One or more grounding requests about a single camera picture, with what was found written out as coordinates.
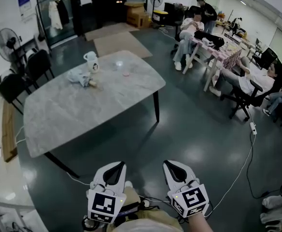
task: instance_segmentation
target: hanging clothes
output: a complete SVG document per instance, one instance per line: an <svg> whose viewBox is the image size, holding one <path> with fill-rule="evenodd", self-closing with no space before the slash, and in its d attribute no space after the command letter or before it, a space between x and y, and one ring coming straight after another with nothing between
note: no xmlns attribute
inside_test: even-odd
<svg viewBox="0 0 282 232"><path fill-rule="evenodd" d="M67 12L67 9L65 7L63 0L56 0L56 3L57 3L57 10L58 10L60 21L62 25L69 23L68 12Z"/></svg>
<svg viewBox="0 0 282 232"><path fill-rule="evenodd" d="M56 29L63 29L59 13L57 10L57 4L54 1L49 2L49 17L51 19L51 26Z"/></svg>
<svg viewBox="0 0 282 232"><path fill-rule="evenodd" d="M80 5L78 0L70 0L71 1L71 8L72 8L72 15L73 15L73 29L74 32L80 36L83 34L83 27L80 15Z"/></svg>

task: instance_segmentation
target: white garment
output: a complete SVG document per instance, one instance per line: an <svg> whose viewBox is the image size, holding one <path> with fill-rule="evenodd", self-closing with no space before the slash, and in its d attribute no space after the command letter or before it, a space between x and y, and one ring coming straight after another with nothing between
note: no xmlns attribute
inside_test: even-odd
<svg viewBox="0 0 282 232"><path fill-rule="evenodd" d="M112 232L183 232L183 230L147 218L141 218L124 222Z"/></svg>
<svg viewBox="0 0 282 232"><path fill-rule="evenodd" d="M57 10L57 4L54 1L49 3L49 17L51 19L51 26L56 29L63 29L60 21L59 13Z"/></svg>
<svg viewBox="0 0 282 232"><path fill-rule="evenodd" d="M250 80L253 80L257 83L263 91L258 91L256 96L261 95L267 91L269 91L274 84L274 79L267 75L267 72L259 70L257 68L249 68L250 74L239 77L239 83L242 91L248 95L251 95L255 89L255 87L251 84Z"/></svg>
<svg viewBox="0 0 282 232"><path fill-rule="evenodd" d="M194 21L193 18L186 18L181 25L182 32L189 32L191 33L192 36L194 36L195 32L197 31L197 28L194 25L192 25L193 22L195 22L198 25L200 31L204 30L203 22Z"/></svg>

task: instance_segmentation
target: poster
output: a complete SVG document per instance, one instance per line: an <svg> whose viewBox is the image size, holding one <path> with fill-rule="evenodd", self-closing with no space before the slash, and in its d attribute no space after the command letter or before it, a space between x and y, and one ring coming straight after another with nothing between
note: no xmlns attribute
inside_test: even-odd
<svg viewBox="0 0 282 232"><path fill-rule="evenodd" d="M18 3L19 3L21 16L23 17L24 12L31 9L30 0L18 0Z"/></svg>

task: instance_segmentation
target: black bag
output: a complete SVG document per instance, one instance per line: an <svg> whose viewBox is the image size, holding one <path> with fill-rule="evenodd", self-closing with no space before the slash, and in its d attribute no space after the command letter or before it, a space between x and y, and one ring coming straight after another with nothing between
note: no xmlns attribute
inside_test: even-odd
<svg viewBox="0 0 282 232"><path fill-rule="evenodd" d="M223 38L199 30L195 32L195 38L199 40L202 40L203 38L207 38L209 41L213 42L213 44L215 45L213 46L213 48L215 50L219 50L219 48L225 44Z"/></svg>

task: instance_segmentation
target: cardboard box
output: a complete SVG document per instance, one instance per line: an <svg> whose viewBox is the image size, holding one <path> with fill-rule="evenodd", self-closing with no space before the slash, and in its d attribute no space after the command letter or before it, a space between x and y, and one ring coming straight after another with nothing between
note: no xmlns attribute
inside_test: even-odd
<svg viewBox="0 0 282 232"><path fill-rule="evenodd" d="M147 13L127 14L127 23L137 28L148 28L150 25L149 15Z"/></svg>
<svg viewBox="0 0 282 232"><path fill-rule="evenodd" d="M127 6L127 14L140 14L144 13L144 2L125 2L125 6Z"/></svg>

